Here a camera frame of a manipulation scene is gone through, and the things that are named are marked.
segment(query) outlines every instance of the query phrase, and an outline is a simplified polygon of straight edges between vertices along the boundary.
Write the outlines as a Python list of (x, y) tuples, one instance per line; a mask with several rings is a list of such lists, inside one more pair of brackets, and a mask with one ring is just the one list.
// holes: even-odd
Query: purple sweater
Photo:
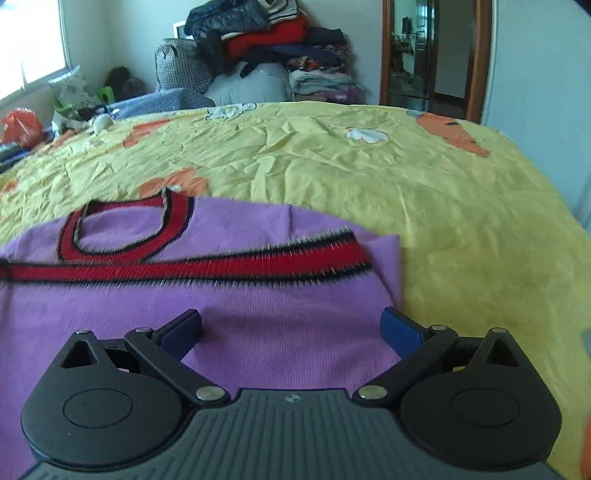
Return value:
[[(355, 236), (292, 243), (344, 227)], [(235, 254), (269, 245), (278, 247)], [(175, 262), (205, 255), (223, 257)], [(360, 255), (366, 261), (355, 263)], [(197, 309), (204, 335), (184, 363), (232, 395), (242, 387), (352, 391), (400, 360), (379, 333), (383, 309), (402, 302), (398, 237), (290, 205), (208, 197), (193, 203), (170, 191), (139, 203), (91, 203), (30, 229), (0, 256), (10, 262), (0, 265), (3, 480), (32, 465), (21, 408), (81, 327), (98, 338), (121, 338), (134, 327), (158, 328)], [(228, 280), (235, 261), (252, 271)], [(172, 279), (136, 275), (145, 268), (172, 272), (176, 264), (181, 273)], [(194, 272), (187, 276), (189, 264)]]

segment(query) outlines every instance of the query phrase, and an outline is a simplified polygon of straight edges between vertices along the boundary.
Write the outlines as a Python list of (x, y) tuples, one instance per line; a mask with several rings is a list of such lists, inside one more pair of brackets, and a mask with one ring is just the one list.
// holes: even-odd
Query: pink plastic bag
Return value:
[(26, 150), (32, 150), (41, 143), (45, 137), (43, 125), (35, 115), (35, 112), (28, 108), (16, 108), (7, 113), (2, 119), (4, 124), (4, 136), (0, 143), (18, 143)]

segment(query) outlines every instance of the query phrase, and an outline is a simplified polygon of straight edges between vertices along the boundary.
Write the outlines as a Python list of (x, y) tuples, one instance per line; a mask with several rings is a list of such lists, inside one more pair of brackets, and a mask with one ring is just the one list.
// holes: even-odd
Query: silver screw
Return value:
[(226, 391), (220, 387), (210, 385), (208, 387), (201, 387), (195, 392), (195, 396), (201, 401), (216, 401), (221, 400)]
[(357, 390), (357, 393), (364, 400), (381, 400), (388, 395), (388, 390), (379, 385), (365, 385)]

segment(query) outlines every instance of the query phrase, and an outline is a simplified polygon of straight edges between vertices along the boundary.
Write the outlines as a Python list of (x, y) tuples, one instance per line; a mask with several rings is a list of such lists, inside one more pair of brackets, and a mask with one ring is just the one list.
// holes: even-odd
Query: gray bag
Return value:
[(156, 49), (156, 90), (189, 88), (205, 93), (212, 73), (189, 38), (165, 38)]

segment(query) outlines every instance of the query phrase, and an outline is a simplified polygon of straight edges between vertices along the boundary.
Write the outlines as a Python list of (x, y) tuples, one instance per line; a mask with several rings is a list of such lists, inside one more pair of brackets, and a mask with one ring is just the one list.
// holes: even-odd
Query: stack of folded blankets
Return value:
[(347, 41), (341, 30), (309, 27), (297, 0), (212, 0), (189, 13), (192, 35), (215, 77), (246, 62), (246, 77), (261, 63), (279, 62), (290, 73), (298, 100), (361, 103), (362, 91), (346, 73)]

